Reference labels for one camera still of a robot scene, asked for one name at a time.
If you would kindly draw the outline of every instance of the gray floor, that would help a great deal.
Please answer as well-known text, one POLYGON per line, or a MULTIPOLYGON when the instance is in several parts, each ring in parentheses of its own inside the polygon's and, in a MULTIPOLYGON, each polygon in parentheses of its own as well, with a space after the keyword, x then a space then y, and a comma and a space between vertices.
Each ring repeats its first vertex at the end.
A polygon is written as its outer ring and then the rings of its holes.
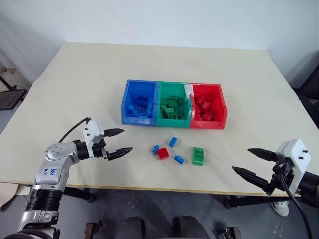
MULTIPOLYGON (((212 239, 217 225, 239 227, 243 239, 304 239, 306 230, 300 213, 290 203, 286 218, 276 215, 269 205, 254 205, 226 209, 208 194, 152 192, 129 190, 96 190, 97 199, 88 203, 69 196, 62 197, 57 228, 61 239, 84 238, 87 222, 108 220, 108 226, 94 238, 111 239, 119 225, 128 217, 139 216, 146 222, 147 238, 171 235, 176 216, 191 215, 205 227, 212 239)), ((0 238, 16 232, 28 197, 16 196, 0 211, 0 238)), ((302 204, 311 223, 314 238, 319 238, 318 210, 302 204)))

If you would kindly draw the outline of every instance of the blue lego brick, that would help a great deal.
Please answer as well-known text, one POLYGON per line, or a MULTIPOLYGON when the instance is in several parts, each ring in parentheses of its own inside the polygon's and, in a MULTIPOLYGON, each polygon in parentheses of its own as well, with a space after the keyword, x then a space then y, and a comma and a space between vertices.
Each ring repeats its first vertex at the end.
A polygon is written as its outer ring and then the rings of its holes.
POLYGON ((160 148, 160 147, 159 147, 158 144, 154 146, 154 149, 153 149, 153 154, 154 154, 154 155, 156 155, 156 154, 158 153, 158 149, 159 149, 159 148, 160 148))
POLYGON ((184 159, 183 159, 182 157, 178 156, 178 155, 176 155, 176 156, 174 157, 174 159, 175 159, 177 162, 179 162, 180 164, 183 164, 183 163, 184 163, 184 159))
POLYGON ((157 81, 127 80, 122 99, 122 124, 156 125, 157 81))
POLYGON ((177 138, 173 137, 173 138, 171 138, 171 140, 170 140, 168 145, 173 148, 175 143, 176 143, 176 141, 177 141, 177 138))

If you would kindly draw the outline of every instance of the tabletop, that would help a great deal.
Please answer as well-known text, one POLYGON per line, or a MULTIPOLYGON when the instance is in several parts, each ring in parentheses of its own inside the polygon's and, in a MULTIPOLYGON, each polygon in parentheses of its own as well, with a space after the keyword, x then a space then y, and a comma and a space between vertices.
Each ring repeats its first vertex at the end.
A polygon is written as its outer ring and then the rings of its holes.
MULTIPOLYGON (((0 181, 32 184, 44 150, 84 117, 104 129, 123 128, 106 138, 107 150, 134 149, 107 161, 84 160, 70 169, 68 186, 264 195, 238 176, 244 167, 267 180, 273 163, 247 151, 275 151, 301 138, 310 151, 311 173, 319 174, 319 130, 266 51, 65 43, 0 135, 0 181), (224 130, 121 124, 127 79, 219 83, 228 108, 224 130), (174 148, 169 140, 177 137, 174 148), (155 144, 170 155, 157 160, 155 144), (191 164, 192 147, 205 150, 202 167, 191 164)), ((64 141, 83 141, 82 127, 64 141)), ((276 190, 273 195, 284 195, 276 190)))

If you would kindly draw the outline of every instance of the white sneaker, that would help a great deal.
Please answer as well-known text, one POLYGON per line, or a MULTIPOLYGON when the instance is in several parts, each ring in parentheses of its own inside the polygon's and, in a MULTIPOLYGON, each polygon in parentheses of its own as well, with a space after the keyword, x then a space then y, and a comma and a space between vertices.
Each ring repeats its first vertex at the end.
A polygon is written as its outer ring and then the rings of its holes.
POLYGON ((289 214, 289 201, 283 201, 278 203, 271 203, 271 208, 280 216, 286 217, 289 214))

